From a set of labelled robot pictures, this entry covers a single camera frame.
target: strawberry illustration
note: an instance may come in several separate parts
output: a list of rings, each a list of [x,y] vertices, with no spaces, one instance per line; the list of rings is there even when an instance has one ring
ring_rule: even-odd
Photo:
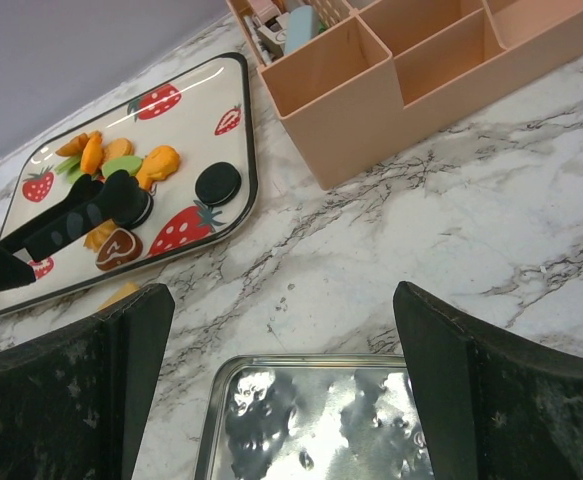
[[[215,232],[215,227],[224,225],[215,220],[222,212],[214,212],[197,200],[193,203],[195,205],[185,208],[162,227],[149,249],[148,257],[201,240]]]
[[[55,264],[51,257],[45,258],[41,262],[34,262],[33,260],[29,262],[29,266],[33,267],[33,273],[35,274],[36,280],[40,280],[47,273],[53,270],[54,265]]]
[[[22,194],[31,202],[41,202],[47,196],[53,185],[53,172],[51,167],[45,168],[40,173],[31,173],[22,183]]]
[[[227,113],[222,115],[218,126],[215,127],[216,136],[223,135],[233,130],[235,127],[240,125],[240,120],[242,120],[242,105],[236,105]]]
[[[127,113],[135,114],[135,120],[149,120],[173,108],[182,98],[180,91],[169,83],[145,93],[129,102]]]

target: gray wall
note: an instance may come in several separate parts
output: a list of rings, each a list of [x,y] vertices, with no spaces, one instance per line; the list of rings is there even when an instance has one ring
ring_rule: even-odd
[[[227,11],[224,0],[0,0],[0,157]]]

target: light blue eraser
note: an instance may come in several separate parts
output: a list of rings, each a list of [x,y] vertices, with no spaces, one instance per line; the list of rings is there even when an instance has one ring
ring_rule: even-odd
[[[320,17],[311,5],[296,8],[289,14],[287,26],[287,41],[284,44],[284,54],[297,50],[318,36]]]

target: silver baking pan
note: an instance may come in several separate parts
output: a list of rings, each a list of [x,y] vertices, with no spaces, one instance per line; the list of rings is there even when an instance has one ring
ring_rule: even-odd
[[[433,478],[404,359],[228,361],[213,382],[194,478]]]

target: marble surface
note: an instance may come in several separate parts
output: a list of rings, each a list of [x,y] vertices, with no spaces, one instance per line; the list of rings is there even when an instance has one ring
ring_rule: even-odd
[[[43,139],[226,51],[229,19],[0,161],[0,224]],[[583,57],[321,191],[251,70],[261,193],[215,247],[0,318],[0,350],[89,315],[124,282],[164,282],[176,314],[137,479],[191,478],[213,374],[251,353],[399,353],[410,280],[495,325],[583,357]]]

